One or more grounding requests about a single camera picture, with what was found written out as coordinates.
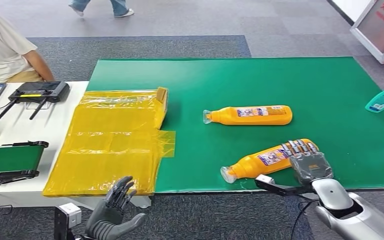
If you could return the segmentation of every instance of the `silver robotic arm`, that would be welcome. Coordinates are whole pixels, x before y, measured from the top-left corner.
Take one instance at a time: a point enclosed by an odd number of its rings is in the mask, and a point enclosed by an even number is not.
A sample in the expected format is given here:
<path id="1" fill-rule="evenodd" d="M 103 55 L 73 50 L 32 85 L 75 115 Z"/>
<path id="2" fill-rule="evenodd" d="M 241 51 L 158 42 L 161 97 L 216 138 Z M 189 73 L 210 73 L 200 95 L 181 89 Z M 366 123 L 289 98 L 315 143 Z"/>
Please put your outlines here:
<path id="1" fill-rule="evenodd" d="M 282 145 L 284 154 L 296 172 L 301 187 L 276 185 L 265 175 L 255 179 L 259 188 L 281 196 L 315 193 L 318 218 L 345 240 L 384 240 L 384 214 L 369 202 L 333 179 L 332 168 L 325 155 L 311 143 L 301 139 Z"/>
<path id="2" fill-rule="evenodd" d="M 315 212 L 326 226 L 345 240 L 384 240 L 384 214 L 376 207 L 353 192 L 345 192 L 331 178 L 315 180 L 312 186 L 320 197 Z"/>

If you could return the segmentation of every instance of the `orange bottle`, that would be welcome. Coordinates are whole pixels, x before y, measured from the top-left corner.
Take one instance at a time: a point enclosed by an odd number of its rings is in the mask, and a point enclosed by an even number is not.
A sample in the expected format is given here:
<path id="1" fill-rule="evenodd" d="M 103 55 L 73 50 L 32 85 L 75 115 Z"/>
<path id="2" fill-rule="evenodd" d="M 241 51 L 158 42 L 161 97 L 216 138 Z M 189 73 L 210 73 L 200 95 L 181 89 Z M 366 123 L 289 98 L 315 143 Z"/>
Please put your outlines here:
<path id="1" fill-rule="evenodd" d="M 292 120 L 289 106 L 225 107 L 217 111 L 204 110 L 203 121 L 224 125 L 286 125 Z"/>
<path id="2" fill-rule="evenodd" d="M 301 140 L 306 144 L 311 143 L 317 148 L 311 140 L 305 138 L 302 138 Z M 285 144 L 290 150 L 292 149 L 289 143 Z M 284 151 L 283 147 L 278 145 L 264 151 L 245 156 L 232 166 L 223 166 L 221 167 L 220 172 L 224 180 L 232 184 L 236 179 L 256 178 L 260 174 L 271 174 L 289 167 L 291 167 L 291 163 L 289 162 L 288 155 Z"/>

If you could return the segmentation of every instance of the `robot finger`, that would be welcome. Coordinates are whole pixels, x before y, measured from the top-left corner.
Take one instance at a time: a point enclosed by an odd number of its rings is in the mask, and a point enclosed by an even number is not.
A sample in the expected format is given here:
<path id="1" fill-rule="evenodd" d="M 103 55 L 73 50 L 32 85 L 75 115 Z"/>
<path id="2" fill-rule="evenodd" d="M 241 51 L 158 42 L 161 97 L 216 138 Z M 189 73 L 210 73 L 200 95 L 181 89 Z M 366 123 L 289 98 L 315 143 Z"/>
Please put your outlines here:
<path id="1" fill-rule="evenodd" d="M 134 185 L 135 183 L 133 181 L 127 183 L 126 186 L 124 186 L 120 192 L 118 193 L 117 198 L 114 201 L 114 206 L 117 208 L 120 207 L 120 203 L 125 199 L 126 193 L 129 191 L 129 189 Z"/>
<path id="2" fill-rule="evenodd" d="M 132 176 L 125 176 L 122 179 L 118 180 L 118 182 L 115 184 L 117 188 L 124 187 L 128 182 L 130 182 L 133 179 Z"/>
<path id="3" fill-rule="evenodd" d="M 301 153 L 301 149 L 297 146 L 297 144 L 294 141 L 289 140 L 287 142 L 290 144 L 290 146 L 293 150 L 292 152 L 294 154 L 300 154 Z"/>
<path id="4" fill-rule="evenodd" d="M 133 179 L 132 176 L 125 176 L 119 179 L 106 194 L 106 205 L 107 207 L 113 206 L 114 201 L 118 198 L 120 191 L 123 187 Z"/>
<path id="5" fill-rule="evenodd" d="M 311 142 L 308 143 L 308 146 L 309 146 L 309 148 L 310 148 L 310 150 L 311 150 L 311 152 L 312 152 L 313 154 L 316 154 L 316 153 L 319 151 L 319 150 L 317 149 L 317 147 L 314 146 L 314 144 L 312 144 Z"/>
<path id="6" fill-rule="evenodd" d="M 131 193 L 129 193 L 125 198 L 124 198 L 124 202 L 120 205 L 120 209 L 123 210 L 125 208 L 125 206 L 130 202 L 130 199 L 132 199 L 132 197 L 137 193 L 138 191 L 136 190 L 133 190 L 131 191 Z"/>
<path id="7" fill-rule="evenodd" d="M 307 147 L 307 144 L 302 139 L 297 139 L 298 145 L 301 147 L 302 151 L 307 154 L 310 153 L 309 148 Z"/>
<path id="8" fill-rule="evenodd" d="M 282 146 L 283 151 L 287 154 L 288 157 L 294 155 L 294 154 L 292 153 L 292 151 L 289 149 L 288 145 L 282 143 L 281 146 Z"/>

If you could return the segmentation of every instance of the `sneaker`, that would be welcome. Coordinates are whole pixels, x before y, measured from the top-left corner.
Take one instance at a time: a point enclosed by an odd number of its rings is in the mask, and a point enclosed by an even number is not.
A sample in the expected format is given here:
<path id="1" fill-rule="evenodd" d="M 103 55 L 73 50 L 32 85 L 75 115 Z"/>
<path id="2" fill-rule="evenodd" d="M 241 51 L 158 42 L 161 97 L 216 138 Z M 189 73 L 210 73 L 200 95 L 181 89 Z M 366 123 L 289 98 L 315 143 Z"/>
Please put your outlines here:
<path id="1" fill-rule="evenodd" d="M 83 12 L 82 11 L 79 11 L 79 10 L 77 10 L 77 9 L 75 9 L 74 8 L 74 6 L 73 5 L 68 5 L 71 9 L 73 9 L 73 11 L 77 14 L 77 15 L 79 15 L 80 17 L 83 17 Z"/>
<path id="2" fill-rule="evenodd" d="M 121 15 L 121 16 L 114 16 L 116 18 L 122 18 L 122 17 L 127 17 L 127 16 L 130 16 L 130 15 L 133 15 L 135 12 L 133 11 L 133 9 L 129 8 L 128 9 L 128 12 L 124 15 Z"/>

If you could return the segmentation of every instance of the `clear bottle cap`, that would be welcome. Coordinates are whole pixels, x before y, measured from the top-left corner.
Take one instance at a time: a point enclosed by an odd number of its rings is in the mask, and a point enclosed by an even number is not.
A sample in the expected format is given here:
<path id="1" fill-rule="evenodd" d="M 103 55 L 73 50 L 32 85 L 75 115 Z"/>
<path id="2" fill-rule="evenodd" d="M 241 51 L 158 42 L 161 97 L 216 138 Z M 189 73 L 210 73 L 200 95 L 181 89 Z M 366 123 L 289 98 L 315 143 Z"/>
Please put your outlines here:
<path id="1" fill-rule="evenodd" d="M 220 168 L 220 173 L 221 173 L 221 176 L 223 177 L 223 179 L 232 184 L 234 183 L 234 181 L 236 181 L 236 179 L 238 179 L 236 177 L 235 174 L 232 173 L 233 171 L 231 170 L 231 167 L 227 167 L 227 166 L 222 166 Z"/>
<path id="2" fill-rule="evenodd" d="M 203 122 L 205 124 L 209 124 L 209 123 L 212 122 L 212 120 L 211 120 L 211 111 L 204 110 L 202 117 L 203 117 Z"/>

